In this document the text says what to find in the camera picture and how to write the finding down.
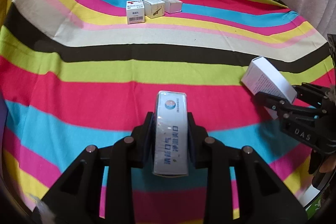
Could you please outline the white box saxophone picture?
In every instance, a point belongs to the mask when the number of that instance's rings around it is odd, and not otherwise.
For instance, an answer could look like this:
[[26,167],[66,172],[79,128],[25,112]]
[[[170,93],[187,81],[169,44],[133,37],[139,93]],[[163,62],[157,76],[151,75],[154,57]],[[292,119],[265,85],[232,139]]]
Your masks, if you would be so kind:
[[162,0],[143,0],[145,15],[150,19],[164,16],[165,2]]

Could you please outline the white box black fine print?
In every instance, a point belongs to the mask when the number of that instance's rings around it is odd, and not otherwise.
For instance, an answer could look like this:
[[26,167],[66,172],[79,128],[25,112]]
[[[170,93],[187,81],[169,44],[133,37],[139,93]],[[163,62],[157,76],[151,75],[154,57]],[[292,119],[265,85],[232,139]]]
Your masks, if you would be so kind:
[[241,82],[252,93],[253,102],[258,106],[262,106],[257,100],[258,92],[280,97],[290,103],[297,97],[297,92],[290,82],[262,56],[252,59]]

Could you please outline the white box red blue logo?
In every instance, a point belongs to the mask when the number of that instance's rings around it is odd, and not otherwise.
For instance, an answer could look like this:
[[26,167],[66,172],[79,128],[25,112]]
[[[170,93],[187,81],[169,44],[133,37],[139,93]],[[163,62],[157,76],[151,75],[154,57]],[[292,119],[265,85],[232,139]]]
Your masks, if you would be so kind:
[[143,5],[143,0],[133,0],[126,2],[126,19],[127,24],[145,22],[145,8]]

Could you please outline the white box blue Chinese text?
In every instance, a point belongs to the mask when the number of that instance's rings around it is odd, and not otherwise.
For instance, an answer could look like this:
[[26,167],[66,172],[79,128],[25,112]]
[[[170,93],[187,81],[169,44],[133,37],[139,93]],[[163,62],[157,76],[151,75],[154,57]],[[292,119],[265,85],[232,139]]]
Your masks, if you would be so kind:
[[182,177],[189,174],[188,120],[185,93],[160,91],[155,106],[153,174]]

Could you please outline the multicolour striped cloth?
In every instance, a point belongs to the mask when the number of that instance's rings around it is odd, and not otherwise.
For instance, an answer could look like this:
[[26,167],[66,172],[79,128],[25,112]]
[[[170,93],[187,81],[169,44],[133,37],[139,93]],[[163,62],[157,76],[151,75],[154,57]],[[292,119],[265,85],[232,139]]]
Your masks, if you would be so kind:
[[[180,0],[181,12],[127,24],[133,0],[12,0],[1,24],[2,193],[26,223],[89,145],[114,145],[155,116],[160,91],[185,93],[187,113],[228,147],[248,145],[300,203],[325,155],[280,130],[241,79],[265,57],[293,85],[330,88],[325,35],[280,0]],[[131,170],[135,223],[204,223],[207,169]],[[335,175],[306,204],[322,210]]]

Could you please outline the plain white cube box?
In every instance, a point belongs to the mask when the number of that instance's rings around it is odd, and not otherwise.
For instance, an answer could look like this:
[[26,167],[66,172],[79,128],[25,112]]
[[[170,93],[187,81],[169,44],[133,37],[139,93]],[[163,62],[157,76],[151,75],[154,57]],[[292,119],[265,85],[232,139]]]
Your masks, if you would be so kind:
[[168,14],[174,14],[181,12],[183,2],[180,0],[163,0],[165,3],[165,12]]

